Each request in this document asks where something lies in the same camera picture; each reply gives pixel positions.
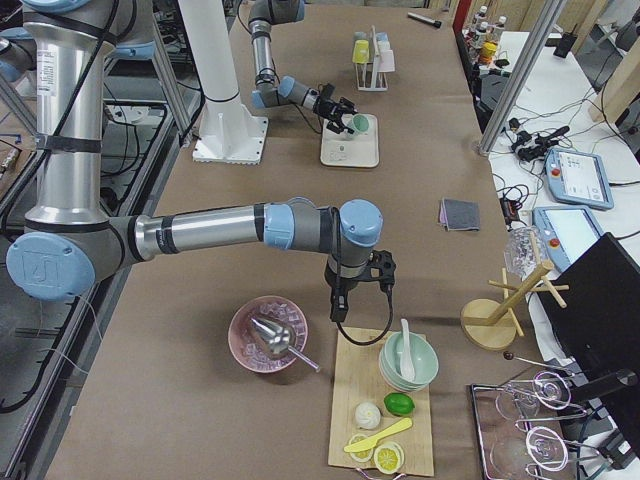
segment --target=metal ladle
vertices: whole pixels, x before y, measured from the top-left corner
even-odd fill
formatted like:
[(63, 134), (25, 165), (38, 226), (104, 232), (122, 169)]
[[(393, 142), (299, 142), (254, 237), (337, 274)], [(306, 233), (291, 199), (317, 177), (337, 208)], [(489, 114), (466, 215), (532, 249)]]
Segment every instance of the metal ladle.
[(252, 315), (249, 331), (258, 346), (269, 358), (275, 360), (292, 353), (316, 372), (322, 369), (300, 350), (293, 347), (296, 343), (296, 333), (290, 325), (263, 315)]

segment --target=green lime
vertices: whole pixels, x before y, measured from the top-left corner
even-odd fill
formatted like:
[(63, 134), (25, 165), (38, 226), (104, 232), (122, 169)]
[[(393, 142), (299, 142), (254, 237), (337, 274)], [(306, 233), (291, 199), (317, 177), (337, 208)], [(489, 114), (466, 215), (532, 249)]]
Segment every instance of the green lime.
[(397, 392), (390, 393), (384, 397), (384, 406), (387, 407), (391, 415), (397, 416), (410, 415), (413, 409), (416, 408), (409, 395)]

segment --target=white table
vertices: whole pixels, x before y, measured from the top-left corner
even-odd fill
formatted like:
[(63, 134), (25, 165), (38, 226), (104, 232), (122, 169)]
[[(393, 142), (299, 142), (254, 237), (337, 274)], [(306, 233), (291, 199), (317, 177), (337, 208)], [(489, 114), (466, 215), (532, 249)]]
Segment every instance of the white table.
[[(510, 62), (508, 69), (515, 66), (527, 36), (527, 32), (505, 32), (503, 34), (498, 55), (500, 58), (508, 58)], [(553, 51), (554, 48), (549, 47), (542, 49), (509, 118), (535, 117), (536, 115), (531, 112), (537, 114), (557, 112), (566, 105), (580, 101), (587, 94), (589, 94), (587, 98), (595, 100), (596, 94), (591, 89), (589, 81), (573, 54), (569, 53), (567, 58), (563, 59), (553, 56)], [(581, 105), (568, 108), (563, 112), (529, 120), (523, 125), (523, 128), (529, 133), (533, 133), (546, 129), (551, 131), (569, 125), (571, 130), (567, 133), (567, 137), (571, 139), (573, 147), (578, 151), (594, 152), (600, 155), (609, 182), (626, 183), (640, 180), (640, 166), (629, 147), (618, 137), (613, 136), (613, 132), (606, 123), (594, 126), (594, 122), (588, 114), (589, 105), (589, 102), (583, 102)], [(609, 119), (613, 128), (615, 128), (614, 120)], [(535, 192), (537, 179), (519, 166), (518, 158), (510, 151), (511, 143), (512, 141), (506, 134), (498, 137), (498, 141), (489, 155), (492, 171), (502, 177), (507, 186), (522, 183), (528, 185), (531, 192)], [(541, 168), (542, 162), (536, 162), (535, 172), (540, 172)], [(502, 180), (497, 177), (495, 177), (495, 184), (496, 189), (504, 186)], [(595, 217), (603, 230), (611, 232), (614, 236), (623, 236), (640, 230), (640, 215), (637, 213), (640, 203), (640, 184), (612, 188), (612, 193), (614, 199), (612, 210), (594, 210)], [(530, 224), (530, 211), (533, 207), (553, 205), (560, 204), (554, 201), (545, 182), (537, 195), (530, 196), (524, 202), (520, 216), (524, 222)], [(640, 263), (640, 235), (622, 240), (621, 244), (631, 257)], [(551, 325), (537, 295), (533, 295), (531, 298), (529, 311), (543, 358), (548, 360), (564, 357), (565, 355), (553, 337)], [(587, 443), (597, 445), (605, 436), (606, 434), (594, 435), (588, 439)], [(597, 466), (598, 463), (592, 465), (586, 463), (589, 473), (592, 473)], [(625, 470), (604, 472), (598, 478), (638, 479), (640, 478), (640, 460), (634, 460)]]

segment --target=cutting board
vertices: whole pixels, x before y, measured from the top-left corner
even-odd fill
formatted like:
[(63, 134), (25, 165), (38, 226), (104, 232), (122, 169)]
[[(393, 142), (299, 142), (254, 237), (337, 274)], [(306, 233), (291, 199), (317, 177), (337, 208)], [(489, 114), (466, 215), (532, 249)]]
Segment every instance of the cutting board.
[[(347, 333), (358, 340), (370, 340), (379, 330), (346, 327)], [(373, 459), (357, 463), (342, 449), (356, 433), (372, 435), (397, 422), (384, 407), (384, 397), (394, 390), (387, 385), (378, 369), (378, 355), (384, 341), (368, 347), (359, 347), (338, 335), (336, 350), (333, 404), (331, 408), (331, 433), (329, 436), (329, 465), (349, 468), (375, 468)], [(433, 443), (431, 439), (431, 409), (429, 388), (408, 394), (415, 404), (413, 427), (388, 437), (399, 443), (405, 452), (405, 463), (400, 469), (408, 475), (433, 476)], [(373, 402), (382, 413), (382, 421), (375, 430), (363, 430), (356, 426), (354, 412), (364, 401)]]

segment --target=lemon slice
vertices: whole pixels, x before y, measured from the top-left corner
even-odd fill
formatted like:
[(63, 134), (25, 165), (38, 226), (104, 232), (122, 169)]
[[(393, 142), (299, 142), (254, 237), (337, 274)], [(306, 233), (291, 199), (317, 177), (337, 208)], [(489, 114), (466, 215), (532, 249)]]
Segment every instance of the lemon slice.
[(404, 463), (404, 452), (399, 447), (400, 445), (394, 445), (391, 442), (385, 442), (376, 447), (373, 452), (373, 463), (376, 468), (388, 475), (400, 470)]
[[(364, 433), (356, 433), (349, 440), (349, 444), (359, 442), (360, 440), (364, 440), (365, 438), (367, 438), (367, 436), (368, 435), (365, 435)], [(365, 463), (371, 460), (371, 457), (373, 456), (373, 448), (370, 448), (369, 450), (365, 450), (364, 452), (351, 452), (349, 455), (351, 456), (351, 458), (353, 458), (354, 461), (358, 463)]]

